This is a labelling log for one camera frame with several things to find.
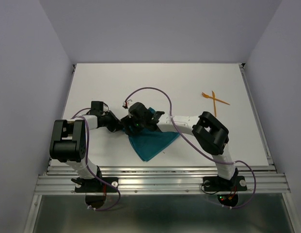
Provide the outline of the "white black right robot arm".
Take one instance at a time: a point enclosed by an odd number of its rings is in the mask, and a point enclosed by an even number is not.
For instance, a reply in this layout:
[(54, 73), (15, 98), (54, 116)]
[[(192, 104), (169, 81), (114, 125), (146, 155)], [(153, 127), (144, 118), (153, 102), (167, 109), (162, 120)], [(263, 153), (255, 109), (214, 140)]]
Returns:
[(147, 109), (144, 113), (129, 113), (121, 119), (124, 132), (137, 155), (145, 162), (171, 145), (178, 137), (194, 136), (200, 147), (194, 149), (216, 164), (215, 184), (223, 189), (235, 185), (238, 170), (229, 151), (225, 150), (228, 129), (211, 113), (200, 116), (172, 116)]

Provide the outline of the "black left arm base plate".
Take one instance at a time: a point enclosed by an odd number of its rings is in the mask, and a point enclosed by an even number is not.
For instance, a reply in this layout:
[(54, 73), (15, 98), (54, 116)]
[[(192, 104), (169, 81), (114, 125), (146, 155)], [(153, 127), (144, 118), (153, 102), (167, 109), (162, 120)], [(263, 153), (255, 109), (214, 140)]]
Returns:
[(105, 190), (107, 193), (116, 193), (116, 190), (109, 185), (106, 185), (96, 178), (93, 179), (81, 179), (72, 178), (71, 181), (75, 184), (76, 193), (103, 193)]

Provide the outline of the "teal cloth napkin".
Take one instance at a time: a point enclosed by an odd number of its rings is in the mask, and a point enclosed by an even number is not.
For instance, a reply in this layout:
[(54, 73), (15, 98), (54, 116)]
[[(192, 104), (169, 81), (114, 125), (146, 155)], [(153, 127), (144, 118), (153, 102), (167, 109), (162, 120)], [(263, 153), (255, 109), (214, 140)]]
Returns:
[[(151, 112), (156, 111), (151, 107), (147, 109)], [(173, 131), (151, 132), (147, 129), (144, 129), (137, 135), (128, 135), (132, 148), (144, 162), (150, 161), (156, 155), (163, 152), (163, 150), (171, 145), (178, 137), (179, 133)]]

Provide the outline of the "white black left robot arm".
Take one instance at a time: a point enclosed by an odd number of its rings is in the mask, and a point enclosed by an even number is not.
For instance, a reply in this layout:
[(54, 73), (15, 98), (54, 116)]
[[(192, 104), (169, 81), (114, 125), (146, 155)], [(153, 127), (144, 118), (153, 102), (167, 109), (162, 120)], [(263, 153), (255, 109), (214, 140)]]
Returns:
[(49, 154), (52, 159), (74, 169), (78, 177), (72, 182), (80, 192), (98, 191), (108, 183), (100, 168), (89, 158), (90, 130), (107, 128), (114, 133), (123, 129), (120, 120), (111, 112), (89, 110), (84, 115), (54, 122)]

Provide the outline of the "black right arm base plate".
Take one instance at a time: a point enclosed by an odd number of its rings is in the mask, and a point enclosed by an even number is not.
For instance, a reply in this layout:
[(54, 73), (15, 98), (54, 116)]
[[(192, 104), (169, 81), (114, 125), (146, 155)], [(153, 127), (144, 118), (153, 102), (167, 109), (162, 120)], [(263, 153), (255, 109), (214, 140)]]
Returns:
[(247, 191), (244, 176), (236, 176), (231, 180), (225, 180), (219, 176), (207, 176), (203, 177), (201, 186), (206, 192)]

